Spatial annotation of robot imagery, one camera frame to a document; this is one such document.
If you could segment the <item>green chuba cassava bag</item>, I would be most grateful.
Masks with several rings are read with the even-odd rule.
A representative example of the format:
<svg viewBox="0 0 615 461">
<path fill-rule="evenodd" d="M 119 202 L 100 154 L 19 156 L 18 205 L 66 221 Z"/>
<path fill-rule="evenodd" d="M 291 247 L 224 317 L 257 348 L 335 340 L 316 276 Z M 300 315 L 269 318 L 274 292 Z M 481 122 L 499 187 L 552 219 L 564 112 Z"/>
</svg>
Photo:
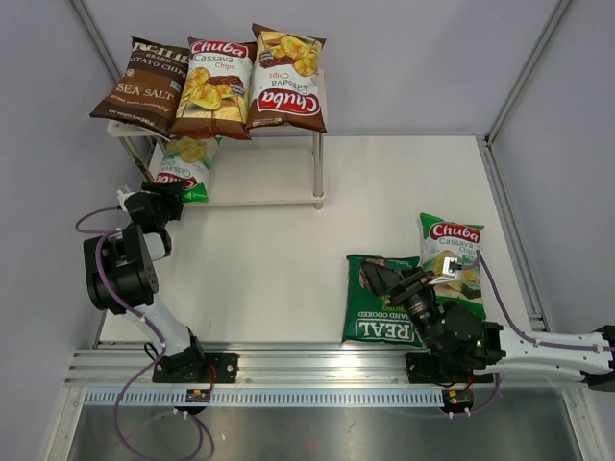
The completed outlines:
<svg viewBox="0 0 615 461">
<path fill-rule="evenodd" d="M 441 276 L 446 257 L 456 257 L 462 266 L 471 266 L 471 269 L 462 270 L 458 279 L 435 285 L 438 302 L 441 305 L 456 302 L 485 320 L 477 264 L 480 233 L 484 226 L 459 224 L 427 213 L 420 214 L 420 223 L 423 233 L 420 257 L 425 271 Z"/>
<path fill-rule="evenodd" d="M 182 182 L 184 203 L 208 203 L 209 176 L 221 137 L 174 137 L 167 144 L 156 184 Z"/>
</svg>

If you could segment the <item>green Real chips bag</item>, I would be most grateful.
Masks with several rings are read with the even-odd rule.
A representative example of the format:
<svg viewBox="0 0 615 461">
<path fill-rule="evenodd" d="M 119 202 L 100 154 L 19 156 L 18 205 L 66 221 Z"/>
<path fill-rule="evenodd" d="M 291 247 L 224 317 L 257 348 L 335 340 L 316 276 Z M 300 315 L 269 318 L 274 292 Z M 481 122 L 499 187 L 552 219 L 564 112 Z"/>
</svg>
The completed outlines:
<svg viewBox="0 0 615 461">
<path fill-rule="evenodd" d="M 412 323 L 400 306 L 389 306 L 370 290 L 361 263 L 375 262 L 390 269 L 407 270 L 419 265 L 419 256 L 384 258 L 380 255 L 348 255 L 348 289 L 342 341 L 404 344 L 421 347 Z"/>
</svg>

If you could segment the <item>brown Kettle sea salt bag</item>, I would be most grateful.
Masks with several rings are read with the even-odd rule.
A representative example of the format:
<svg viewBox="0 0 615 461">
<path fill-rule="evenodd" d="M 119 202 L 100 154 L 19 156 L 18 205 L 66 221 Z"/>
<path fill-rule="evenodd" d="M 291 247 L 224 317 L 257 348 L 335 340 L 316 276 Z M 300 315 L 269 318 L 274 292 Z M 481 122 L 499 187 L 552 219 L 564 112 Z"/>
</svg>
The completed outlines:
<svg viewBox="0 0 615 461">
<path fill-rule="evenodd" d="M 89 116 L 138 126 L 167 137 L 187 71 L 186 48 L 134 36 L 123 76 Z"/>
</svg>

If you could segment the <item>brown Chuba cassava bag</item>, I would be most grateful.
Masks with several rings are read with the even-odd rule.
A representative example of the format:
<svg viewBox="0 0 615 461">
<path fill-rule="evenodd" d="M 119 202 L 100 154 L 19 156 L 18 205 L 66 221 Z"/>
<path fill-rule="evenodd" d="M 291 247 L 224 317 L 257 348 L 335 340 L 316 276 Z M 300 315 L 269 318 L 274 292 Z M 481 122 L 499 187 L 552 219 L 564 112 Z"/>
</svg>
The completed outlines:
<svg viewBox="0 0 615 461">
<path fill-rule="evenodd" d="M 252 26 L 257 39 L 246 130 L 289 125 L 324 133 L 322 98 L 317 84 L 326 40 Z"/>
<path fill-rule="evenodd" d="M 188 73 L 171 135 L 250 138 L 246 129 L 254 42 L 188 39 Z"/>
</svg>

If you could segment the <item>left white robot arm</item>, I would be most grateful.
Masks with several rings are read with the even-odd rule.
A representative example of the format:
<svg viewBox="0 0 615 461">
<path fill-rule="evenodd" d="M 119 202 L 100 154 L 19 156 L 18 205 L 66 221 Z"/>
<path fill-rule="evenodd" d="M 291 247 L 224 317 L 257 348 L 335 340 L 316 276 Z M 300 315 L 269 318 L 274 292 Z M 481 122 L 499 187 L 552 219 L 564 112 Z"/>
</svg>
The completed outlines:
<svg viewBox="0 0 615 461">
<path fill-rule="evenodd" d="M 93 305 L 128 320 L 148 341 L 144 351 L 156 383 L 213 383 L 216 372 L 191 329 L 182 324 L 158 296 L 154 262 L 170 256 L 172 240 L 166 230 L 181 219 L 186 182 L 147 183 L 138 191 L 117 190 L 116 206 L 90 212 L 123 211 L 129 224 L 117 230 L 86 230 L 85 218 L 76 231 L 90 236 L 84 242 L 86 288 Z"/>
</svg>

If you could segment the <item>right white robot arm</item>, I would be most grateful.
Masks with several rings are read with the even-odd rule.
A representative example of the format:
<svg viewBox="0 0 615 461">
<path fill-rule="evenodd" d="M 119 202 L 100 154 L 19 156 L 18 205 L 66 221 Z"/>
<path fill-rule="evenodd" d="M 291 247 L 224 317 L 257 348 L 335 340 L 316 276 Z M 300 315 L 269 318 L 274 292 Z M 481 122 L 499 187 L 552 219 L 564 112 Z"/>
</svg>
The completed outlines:
<svg viewBox="0 0 615 461">
<path fill-rule="evenodd" d="M 520 374 L 614 389 L 614 328 L 587 334 L 524 332 L 511 321 L 484 321 L 457 302 L 439 303 L 435 288 L 458 279 L 469 266 L 446 257 L 437 276 L 421 267 L 398 270 L 365 261 L 361 270 L 372 293 L 407 315 L 424 352 L 406 355 L 412 383 L 469 385 L 482 375 Z"/>
</svg>

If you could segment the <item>white wooden two-tier shelf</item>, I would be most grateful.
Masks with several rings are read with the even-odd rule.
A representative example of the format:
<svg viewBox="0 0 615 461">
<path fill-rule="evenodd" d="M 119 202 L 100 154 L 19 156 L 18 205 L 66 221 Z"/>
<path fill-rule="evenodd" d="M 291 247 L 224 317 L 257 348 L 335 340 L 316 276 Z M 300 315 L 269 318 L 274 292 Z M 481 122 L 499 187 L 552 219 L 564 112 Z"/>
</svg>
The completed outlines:
<svg viewBox="0 0 615 461">
<path fill-rule="evenodd" d="M 117 121 L 108 123 L 110 136 L 122 141 L 144 180 L 152 182 L 160 170 L 167 144 L 156 138 L 149 159 L 133 145 L 152 133 Z M 289 125 L 259 128 L 250 140 L 221 140 L 209 176 L 208 203 L 190 206 L 277 206 L 324 203 L 324 135 Z"/>
</svg>

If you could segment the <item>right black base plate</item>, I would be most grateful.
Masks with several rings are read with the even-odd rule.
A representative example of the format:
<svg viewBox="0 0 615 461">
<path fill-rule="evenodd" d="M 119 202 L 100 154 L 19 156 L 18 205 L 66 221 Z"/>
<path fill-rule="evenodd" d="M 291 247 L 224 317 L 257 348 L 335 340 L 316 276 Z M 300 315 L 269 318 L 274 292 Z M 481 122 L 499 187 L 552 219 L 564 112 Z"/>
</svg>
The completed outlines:
<svg viewBox="0 0 615 461">
<path fill-rule="evenodd" d="M 407 353 L 405 356 L 406 374 L 411 384 L 434 384 L 440 387 L 452 387 L 457 384 L 493 383 L 494 377 L 487 375 L 470 375 L 468 372 L 446 372 L 440 369 L 436 357 L 422 353 Z"/>
</svg>

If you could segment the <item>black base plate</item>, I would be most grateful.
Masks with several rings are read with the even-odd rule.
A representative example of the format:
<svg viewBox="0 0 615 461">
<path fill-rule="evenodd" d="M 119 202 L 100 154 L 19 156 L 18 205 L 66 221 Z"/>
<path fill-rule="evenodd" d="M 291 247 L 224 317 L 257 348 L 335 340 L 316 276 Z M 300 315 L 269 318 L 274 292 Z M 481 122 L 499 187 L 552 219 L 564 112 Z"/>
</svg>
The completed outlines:
<svg viewBox="0 0 615 461">
<path fill-rule="evenodd" d="M 494 377 L 487 375 L 470 375 L 468 372 L 446 372 L 440 369 L 436 357 L 422 353 L 407 353 L 405 356 L 406 374 L 411 384 L 434 384 L 440 387 L 452 387 L 457 384 L 493 383 Z"/>
<path fill-rule="evenodd" d="M 187 353 L 164 357 L 153 372 L 153 382 L 163 384 L 206 384 L 236 382 L 238 355 L 234 353 L 206 353 L 189 356 Z"/>
</svg>

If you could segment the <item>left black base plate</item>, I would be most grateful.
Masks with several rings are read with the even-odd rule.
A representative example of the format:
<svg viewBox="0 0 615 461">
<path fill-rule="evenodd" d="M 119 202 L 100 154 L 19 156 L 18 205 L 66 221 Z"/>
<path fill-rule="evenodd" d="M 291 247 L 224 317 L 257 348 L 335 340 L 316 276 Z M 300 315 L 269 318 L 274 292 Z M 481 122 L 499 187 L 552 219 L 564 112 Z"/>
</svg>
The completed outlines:
<svg viewBox="0 0 615 461">
<path fill-rule="evenodd" d="M 163 384 L 206 384 L 236 382 L 238 355 L 234 353 L 206 353 L 189 356 L 187 353 L 164 357 L 153 372 L 153 382 Z"/>
</svg>

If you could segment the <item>aluminium mounting rail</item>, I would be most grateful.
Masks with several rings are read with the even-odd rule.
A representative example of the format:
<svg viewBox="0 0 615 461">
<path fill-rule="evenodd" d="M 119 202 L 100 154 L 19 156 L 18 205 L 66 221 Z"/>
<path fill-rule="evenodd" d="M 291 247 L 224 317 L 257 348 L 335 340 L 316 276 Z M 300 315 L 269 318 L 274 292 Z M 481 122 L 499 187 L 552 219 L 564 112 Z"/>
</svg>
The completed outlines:
<svg viewBox="0 0 615 461">
<path fill-rule="evenodd" d="M 238 355 L 234 389 L 407 388 L 406 355 L 416 348 L 382 344 L 206 343 L 206 352 Z M 123 386 L 151 364 L 139 342 L 103 342 L 69 360 L 66 387 Z"/>
</svg>

